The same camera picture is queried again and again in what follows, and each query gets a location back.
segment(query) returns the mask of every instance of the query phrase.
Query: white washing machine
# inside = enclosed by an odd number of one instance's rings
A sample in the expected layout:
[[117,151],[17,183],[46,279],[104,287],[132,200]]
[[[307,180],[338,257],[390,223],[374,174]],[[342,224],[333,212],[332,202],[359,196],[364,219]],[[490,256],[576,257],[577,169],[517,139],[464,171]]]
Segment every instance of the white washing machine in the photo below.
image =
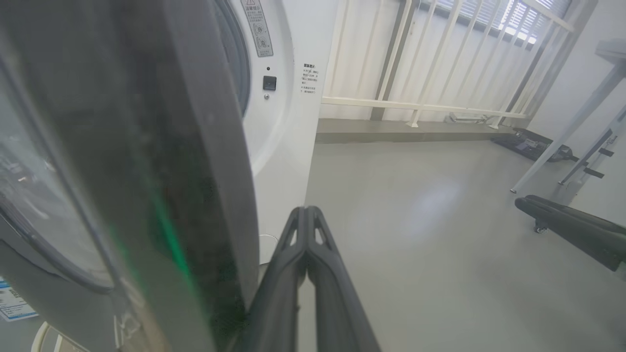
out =
[[222,41],[244,116],[265,263],[287,216],[304,204],[337,1],[224,1]]

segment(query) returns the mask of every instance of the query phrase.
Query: epoxy floor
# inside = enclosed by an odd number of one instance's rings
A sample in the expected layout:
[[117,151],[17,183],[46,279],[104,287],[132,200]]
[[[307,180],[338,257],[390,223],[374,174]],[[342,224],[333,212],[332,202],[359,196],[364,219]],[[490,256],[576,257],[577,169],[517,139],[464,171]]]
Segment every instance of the epoxy floor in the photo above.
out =
[[[488,141],[316,145],[319,206],[381,349],[625,351],[626,282],[513,204],[531,161]],[[519,195],[558,200],[572,164]],[[299,351],[315,351],[300,289]]]

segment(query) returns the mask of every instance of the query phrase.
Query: black button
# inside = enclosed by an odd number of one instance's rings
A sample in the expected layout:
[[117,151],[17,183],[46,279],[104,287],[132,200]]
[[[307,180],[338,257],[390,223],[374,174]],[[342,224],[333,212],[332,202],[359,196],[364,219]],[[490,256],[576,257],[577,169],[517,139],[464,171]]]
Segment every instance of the black button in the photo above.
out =
[[264,90],[276,90],[276,77],[263,76],[263,89]]

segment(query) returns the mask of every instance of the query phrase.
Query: window blind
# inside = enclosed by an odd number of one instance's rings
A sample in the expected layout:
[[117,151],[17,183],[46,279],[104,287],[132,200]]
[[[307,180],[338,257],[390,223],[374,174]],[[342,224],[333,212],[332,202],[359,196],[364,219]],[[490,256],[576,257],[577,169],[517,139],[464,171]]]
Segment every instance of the window blind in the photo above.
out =
[[[536,0],[539,4],[545,6],[550,12],[558,16],[559,18],[565,17],[565,13],[567,9],[570,7],[572,0]],[[423,3],[431,4],[433,0],[422,0]],[[448,11],[452,10],[454,6],[454,0],[439,0],[437,2],[437,7],[446,9]],[[465,0],[461,5],[461,11],[459,12],[460,16],[466,18],[472,18],[474,13],[476,12],[476,8],[478,7],[478,0]],[[521,19],[526,11],[527,5],[523,1],[515,0],[502,0],[498,5],[496,0],[484,0],[483,5],[480,8],[478,13],[478,17],[476,18],[477,22],[483,23],[485,25],[489,24],[489,20],[491,19],[491,15],[496,12],[496,18],[493,22],[492,27],[495,29],[503,29],[506,24],[506,20],[508,15],[513,11],[511,21],[509,25],[505,28],[507,33],[515,34],[515,31],[520,26]],[[518,33],[518,37],[521,39],[526,39],[526,36],[529,34],[530,29],[533,27],[533,23],[536,21],[533,32],[530,33],[531,39],[529,39],[530,43],[534,43],[538,36],[538,33],[541,31],[541,27],[545,25],[547,22],[547,18],[538,13],[537,10],[531,8],[528,11],[528,15],[524,19],[524,22],[521,24],[520,31]]]

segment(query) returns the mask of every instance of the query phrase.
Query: washing machine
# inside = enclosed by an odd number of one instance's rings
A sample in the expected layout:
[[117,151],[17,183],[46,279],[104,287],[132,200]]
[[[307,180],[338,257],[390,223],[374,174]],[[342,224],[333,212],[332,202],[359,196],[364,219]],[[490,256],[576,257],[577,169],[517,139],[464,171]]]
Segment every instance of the washing machine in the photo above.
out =
[[232,351],[304,203],[336,5],[1,3],[0,276],[85,352]]
[[261,263],[287,214],[304,204],[337,3],[220,3],[254,175]]

